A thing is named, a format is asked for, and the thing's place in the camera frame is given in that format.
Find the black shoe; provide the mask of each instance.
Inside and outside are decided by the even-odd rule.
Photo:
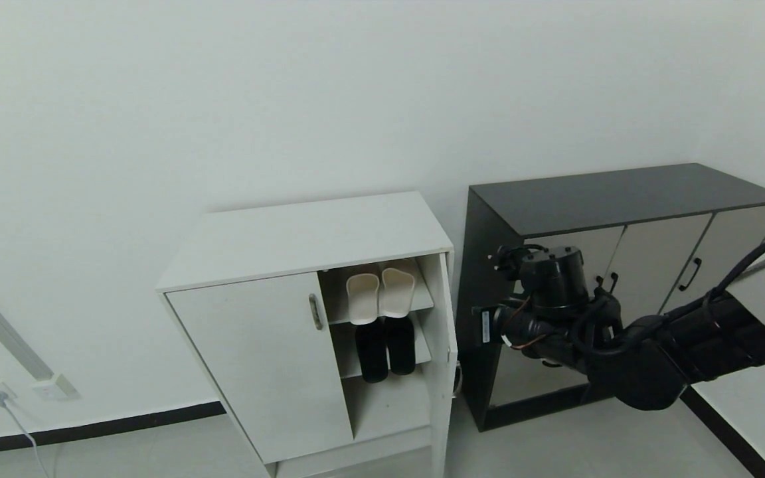
[[[391,372],[397,375],[415,372],[415,327],[409,317],[386,317],[385,341]]]
[[[356,352],[362,378],[369,384],[382,382],[388,377],[388,360],[385,355],[385,326],[377,319],[366,325],[356,326]]]

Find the white shoe cabinet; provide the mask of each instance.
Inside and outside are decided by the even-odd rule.
[[[204,215],[157,286],[242,434],[245,476],[300,478],[431,447],[444,475],[456,337],[452,243],[418,193]],[[410,258],[415,372],[361,378],[353,266]]]

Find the black cable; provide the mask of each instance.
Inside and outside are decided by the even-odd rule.
[[[748,269],[749,266],[751,266],[763,254],[765,254],[765,241],[761,243],[761,245],[754,248],[753,251],[746,255],[746,257],[743,257],[741,261],[734,266],[734,269],[731,269],[731,272],[729,272],[728,275],[725,276],[721,282],[719,282],[719,285],[714,287],[715,292],[713,293],[713,296],[720,296],[725,291],[725,289],[728,288],[728,285],[731,285],[731,282],[738,278],[740,274],[745,272],[746,269]]]
[[[740,262],[738,262],[733,269],[728,273],[728,275],[725,275],[725,278],[722,279],[721,282],[719,282],[716,287],[711,288],[710,291],[705,294],[704,297],[699,297],[696,300],[693,300],[690,303],[686,303],[685,305],[681,305],[680,307],[677,307],[675,309],[672,309],[671,311],[665,313],[665,315],[668,317],[667,321],[674,321],[678,317],[683,317],[684,315],[688,314],[689,312],[694,311],[695,309],[698,309],[704,304],[705,297],[709,295],[709,299],[716,299],[722,293],[725,291],[726,288],[728,288],[729,285],[731,285],[732,282],[737,279],[740,274],[746,271],[746,269],[749,268],[756,260],[758,260],[763,254],[765,254],[765,241],[762,242],[759,246],[752,249],[752,251],[749,254],[746,254],[745,257],[741,258]]]
[[[625,342],[614,349],[604,349],[599,351],[598,349],[595,349],[591,345],[587,345],[582,340],[580,340],[580,328],[583,327],[583,324],[589,320],[589,317],[591,317],[595,311],[604,306],[604,298],[601,297],[601,299],[596,300],[592,304],[592,307],[587,309],[587,311],[581,315],[577,321],[574,322],[574,325],[571,327],[570,331],[571,342],[584,353],[596,356],[612,357],[617,356],[618,354],[622,354],[623,352],[628,351],[630,348],[641,344],[643,340],[652,337],[657,329],[662,327],[663,324],[671,323],[677,318],[683,317],[689,312],[695,311],[699,307],[709,307],[710,303],[718,299],[725,291],[725,289],[728,288],[728,286],[731,285],[731,283],[734,282],[734,280],[738,278],[740,274],[745,272],[746,269],[748,269],[749,266],[751,266],[763,254],[765,254],[765,241],[756,248],[752,249],[749,254],[746,254],[746,256],[743,257],[740,262],[734,266],[733,269],[731,269],[728,275],[726,275],[725,278],[723,278],[722,281],[716,285],[716,287],[711,288],[711,290],[708,291],[704,297],[699,297],[690,303],[686,303],[686,305],[682,305],[672,309],[672,311],[665,313],[665,315],[662,315],[659,320],[652,321],[652,323],[645,326],[643,330],[635,334],[630,340],[628,340],[628,342]]]

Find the metal handle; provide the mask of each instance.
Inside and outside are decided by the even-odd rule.
[[[324,324],[321,322],[321,314],[318,313],[318,299],[315,294],[309,294],[309,306],[312,309],[312,320],[315,321],[315,329],[323,330]]]
[[[610,274],[610,279],[613,279],[613,285],[610,286],[610,293],[616,290],[616,284],[619,283],[619,275],[616,272]]]
[[[677,290],[679,291],[685,291],[689,288],[689,285],[695,281],[695,276],[699,275],[699,269],[701,269],[701,258],[693,258],[693,264],[695,264],[695,272],[693,272],[693,276],[689,278],[689,282],[687,282],[687,285],[678,285]]]
[[[464,377],[462,377],[462,364],[459,363],[459,360],[456,361],[456,372],[459,372],[459,381],[456,382],[456,378],[454,377],[455,384],[453,385],[452,398],[456,398],[459,396],[459,393],[462,393],[462,382],[464,381]]]

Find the cabinet top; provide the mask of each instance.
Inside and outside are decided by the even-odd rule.
[[[765,188],[698,163],[473,185],[520,236],[765,205]]]
[[[453,250],[420,193],[204,215],[157,285],[182,290]]]

